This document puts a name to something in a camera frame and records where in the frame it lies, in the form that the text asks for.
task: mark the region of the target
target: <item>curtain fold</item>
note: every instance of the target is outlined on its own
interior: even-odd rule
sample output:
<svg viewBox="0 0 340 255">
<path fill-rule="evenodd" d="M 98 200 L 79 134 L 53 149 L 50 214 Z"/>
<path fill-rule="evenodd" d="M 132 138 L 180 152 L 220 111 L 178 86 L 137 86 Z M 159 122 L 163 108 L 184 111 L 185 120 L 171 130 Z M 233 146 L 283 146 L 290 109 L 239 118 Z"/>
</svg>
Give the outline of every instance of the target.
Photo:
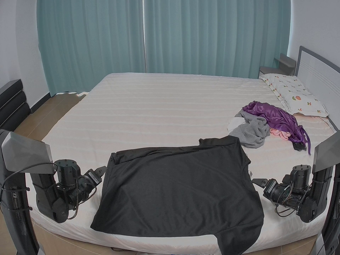
<svg viewBox="0 0 340 255">
<path fill-rule="evenodd" d="M 37 0 L 51 95 L 90 91 L 113 72 L 145 72 L 142 0 Z"/>
<path fill-rule="evenodd" d="M 145 0 L 148 72 L 257 78 L 289 32 L 290 0 Z"/>
</svg>

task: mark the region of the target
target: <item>white wall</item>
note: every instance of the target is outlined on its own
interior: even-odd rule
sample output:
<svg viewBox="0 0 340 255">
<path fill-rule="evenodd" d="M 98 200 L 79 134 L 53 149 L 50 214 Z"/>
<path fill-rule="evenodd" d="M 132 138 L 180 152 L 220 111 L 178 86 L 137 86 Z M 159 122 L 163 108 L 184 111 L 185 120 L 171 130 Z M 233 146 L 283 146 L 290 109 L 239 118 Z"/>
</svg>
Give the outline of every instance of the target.
<svg viewBox="0 0 340 255">
<path fill-rule="evenodd" d="M 37 0 L 0 0 L 0 87 L 21 79 L 32 107 L 47 87 L 38 48 Z"/>
<path fill-rule="evenodd" d="M 340 0 L 292 0 L 288 56 L 300 45 L 340 66 Z"/>
</svg>

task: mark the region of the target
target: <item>black furniture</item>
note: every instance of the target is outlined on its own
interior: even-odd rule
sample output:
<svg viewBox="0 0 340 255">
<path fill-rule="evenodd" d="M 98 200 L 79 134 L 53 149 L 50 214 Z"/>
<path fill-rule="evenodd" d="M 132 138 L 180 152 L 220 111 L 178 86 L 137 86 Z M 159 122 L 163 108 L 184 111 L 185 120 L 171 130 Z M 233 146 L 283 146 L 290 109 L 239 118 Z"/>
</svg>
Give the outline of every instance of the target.
<svg viewBox="0 0 340 255">
<path fill-rule="evenodd" d="M 0 88 L 0 129 L 14 131 L 31 113 L 20 79 Z"/>
<path fill-rule="evenodd" d="M 261 66 L 259 76 L 262 74 L 294 75 L 296 67 L 295 60 L 287 57 L 283 53 L 280 54 L 280 58 L 274 58 L 274 60 L 278 61 L 278 68 Z"/>
</svg>

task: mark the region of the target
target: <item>purple satin garment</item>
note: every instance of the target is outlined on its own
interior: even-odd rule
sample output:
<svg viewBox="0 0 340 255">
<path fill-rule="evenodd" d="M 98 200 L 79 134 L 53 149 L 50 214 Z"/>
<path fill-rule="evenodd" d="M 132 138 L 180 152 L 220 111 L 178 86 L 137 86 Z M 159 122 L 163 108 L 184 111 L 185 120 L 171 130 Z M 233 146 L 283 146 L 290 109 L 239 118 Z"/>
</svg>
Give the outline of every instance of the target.
<svg viewBox="0 0 340 255">
<path fill-rule="evenodd" d="M 297 124 L 296 118 L 293 115 L 281 108 L 257 101 L 249 103 L 248 106 L 245 106 L 242 109 L 247 113 L 264 117 L 267 120 L 267 124 L 273 129 L 291 133 L 291 136 L 288 138 L 289 141 L 296 143 L 302 142 L 303 145 L 307 142 L 308 154 L 310 155 L 310 140 L 307 132 L 303 129 L 302 125 Z"/>
</svg>

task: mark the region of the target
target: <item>gray headboard frame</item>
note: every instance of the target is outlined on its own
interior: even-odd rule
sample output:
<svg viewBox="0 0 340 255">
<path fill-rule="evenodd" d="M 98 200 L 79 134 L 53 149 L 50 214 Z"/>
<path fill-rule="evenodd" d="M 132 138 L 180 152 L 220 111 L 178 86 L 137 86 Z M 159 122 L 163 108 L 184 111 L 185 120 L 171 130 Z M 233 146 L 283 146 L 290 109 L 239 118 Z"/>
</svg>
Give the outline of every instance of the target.
<svg viewBox="0 0 340 255">
<path fill-rule="evenodd" d="M 317 53 L 305 48 L 304 46 L 300 46 L 300 50 L 299 50 L 299 57 L 298 57 L 298 62 L 296 65 L 296 70 L 295 70 L 295 76 L 297 76 L 298 72 L 299 72 L 299 67 L 300 67 L 300 60 L 301 60 L 301 53 L 302 51 L 312 55 L 313 57 L 315 57 L 316 59 L 320 60 L 321 62 L 325 63 L 326 65 L 328 65 L 329 67 L 333 68 L 335 71 L 337 71 L 340 74 L 340 67 L 335 65 L 333 62 L 330 62 L 329 60 L 327 60 L 326 58 L 318 55 Z M 328 117 L 328 120 L 330 121 L 330 123 L 333 125 L 334 129 L 336 131 L 339 131 L 339 129 L 336 127 L 336 125 L 332 122 L 332 120 Z"/>
</svg>

